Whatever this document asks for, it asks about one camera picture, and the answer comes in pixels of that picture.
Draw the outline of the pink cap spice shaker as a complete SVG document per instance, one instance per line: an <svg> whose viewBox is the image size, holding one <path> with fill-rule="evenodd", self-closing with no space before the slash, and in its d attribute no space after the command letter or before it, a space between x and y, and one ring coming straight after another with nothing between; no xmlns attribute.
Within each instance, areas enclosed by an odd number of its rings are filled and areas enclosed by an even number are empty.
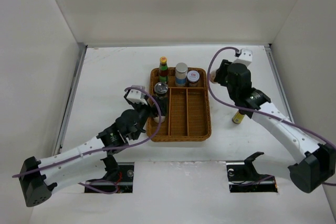
<svg viewBox="0 0 336 224"><path fill-rule="evenodd" d="M211 83L214 83L214 84L217 83L217 82L215 81L216 75L217 75L217 70L213 70L213 71L210 72L210 74L209 74L209 81L210 81Z"/></svg>

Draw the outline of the clear jar grey lid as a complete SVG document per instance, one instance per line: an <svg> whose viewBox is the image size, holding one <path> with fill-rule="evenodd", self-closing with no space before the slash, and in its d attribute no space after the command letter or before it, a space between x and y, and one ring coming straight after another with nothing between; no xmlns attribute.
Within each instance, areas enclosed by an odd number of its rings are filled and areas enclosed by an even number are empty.
<svg viewBox="0 0 336 224"><path fill-rule="evenodd" d="M154 86L154 94L160 100L166 98L168 90L169 90L169 87L164 82L158 82Z"/></svg>

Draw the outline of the white bottle black cap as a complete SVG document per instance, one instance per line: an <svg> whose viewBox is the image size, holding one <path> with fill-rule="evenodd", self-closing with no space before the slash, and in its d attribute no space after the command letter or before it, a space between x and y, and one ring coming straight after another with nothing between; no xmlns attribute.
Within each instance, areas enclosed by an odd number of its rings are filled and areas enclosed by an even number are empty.
<svg viewBox="0 0 336 224"><path fill-rule="evenodd" d="M161 115L161 116L156 115L156 116L153 117L153 120L154 120L155 123L159 123L159 122L163 123L165 121L165 119L166 119L165 115Z"/></svg>

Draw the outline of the brown spice jar red label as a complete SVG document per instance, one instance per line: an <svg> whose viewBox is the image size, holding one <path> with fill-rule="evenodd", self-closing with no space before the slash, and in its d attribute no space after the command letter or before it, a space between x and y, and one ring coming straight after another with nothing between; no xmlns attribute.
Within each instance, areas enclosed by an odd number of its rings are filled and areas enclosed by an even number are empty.
<svg viewBox="0 0 336 224"><path fill-rule="evenodd" d="M187 73L187 81L189 87L197 87L200 74L196 70L191 70Z"/></svg>

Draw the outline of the red sauce bottle yellow cap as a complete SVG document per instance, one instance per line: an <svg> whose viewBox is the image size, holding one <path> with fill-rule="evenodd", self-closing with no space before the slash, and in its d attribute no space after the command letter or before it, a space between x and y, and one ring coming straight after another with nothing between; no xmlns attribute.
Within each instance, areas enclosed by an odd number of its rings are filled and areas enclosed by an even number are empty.
<svg viewBox="0 0 336 224"><path fill-rule="evenodd" d="M167 66L167 58L161 57L159 65L159 81L168 84L168 75L169 68Z"/></svg>

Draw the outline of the white bead jar silver lid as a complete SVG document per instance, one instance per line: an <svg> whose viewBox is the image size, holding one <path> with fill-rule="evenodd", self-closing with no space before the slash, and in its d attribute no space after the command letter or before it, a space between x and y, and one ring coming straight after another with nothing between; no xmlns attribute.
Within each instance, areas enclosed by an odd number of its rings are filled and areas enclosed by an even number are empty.
<svg viewBox="0 0 336 224"><path fill-rule="evenodd" d="M187 81L187 64L180 62L175 67L175 85L177 87L184 87Z"/></svg>

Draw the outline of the small yellow label bottle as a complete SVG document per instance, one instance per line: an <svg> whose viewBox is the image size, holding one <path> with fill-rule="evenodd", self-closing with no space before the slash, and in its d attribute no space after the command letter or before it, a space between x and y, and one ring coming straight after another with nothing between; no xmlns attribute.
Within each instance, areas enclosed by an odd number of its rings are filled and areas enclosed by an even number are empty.
<svg viewBox="0 0 336 224"><path fill-rule="evenodd" d="M232 117L232 122L235 124L241 124L245 117L245 114L241 113L240 111L237 111L235 115Z"/></svg>

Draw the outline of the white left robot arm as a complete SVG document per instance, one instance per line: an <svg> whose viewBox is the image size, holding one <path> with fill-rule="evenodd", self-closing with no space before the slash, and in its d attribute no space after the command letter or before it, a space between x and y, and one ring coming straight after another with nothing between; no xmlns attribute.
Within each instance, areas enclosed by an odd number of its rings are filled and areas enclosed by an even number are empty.
<svg viewBox="0 0 336 224"><path fill-rule="evenodd" d="M130 101L115 122L87 142L52 157L24 160L18 175L27 207L44 203L56 192L87 180L113 181L119 172L114 155L130 148L129 141L143 133L148 118L163 122L167 99L154 96L147 100Z"/></svg>

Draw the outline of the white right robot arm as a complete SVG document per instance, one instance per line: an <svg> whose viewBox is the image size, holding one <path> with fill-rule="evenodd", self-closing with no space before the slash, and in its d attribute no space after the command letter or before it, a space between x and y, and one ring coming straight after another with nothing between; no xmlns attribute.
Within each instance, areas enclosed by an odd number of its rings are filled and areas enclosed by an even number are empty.
<svg viewBox="0 0 336 224"><path fill-rule="evenodd" d="M245 64L223 60L214 81L227 88L238 110L235 123L248 116L291 154L295 162L285 165L284 175L301 191L310 193L335 174L335 147L319 143L308 130L287 120L267 95L253 88L251 72Z"/></svg>

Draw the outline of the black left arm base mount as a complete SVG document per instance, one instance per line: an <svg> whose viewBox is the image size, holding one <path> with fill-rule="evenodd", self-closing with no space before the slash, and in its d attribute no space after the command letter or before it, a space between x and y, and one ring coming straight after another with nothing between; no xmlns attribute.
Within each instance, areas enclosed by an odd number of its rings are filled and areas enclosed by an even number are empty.
<svg viewBox="0 0 336 224"><path fill-rule="evenodd" d="M133 193L134 162L117 163L116 167L102 178L85 182L86 194L127 194Z"/></svg>

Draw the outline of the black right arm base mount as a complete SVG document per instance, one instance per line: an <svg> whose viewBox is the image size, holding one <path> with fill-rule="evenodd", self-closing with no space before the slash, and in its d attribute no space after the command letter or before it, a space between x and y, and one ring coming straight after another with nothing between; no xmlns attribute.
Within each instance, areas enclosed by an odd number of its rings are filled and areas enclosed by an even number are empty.
<svg viewBox="0 0 336 224"><path fill-rule="evenodd" d="M231 193L277 193L277 183L274 176L260 174L253 162L264 155L255 152L242 161L227 161L226 170L228 187Z"/></svg>

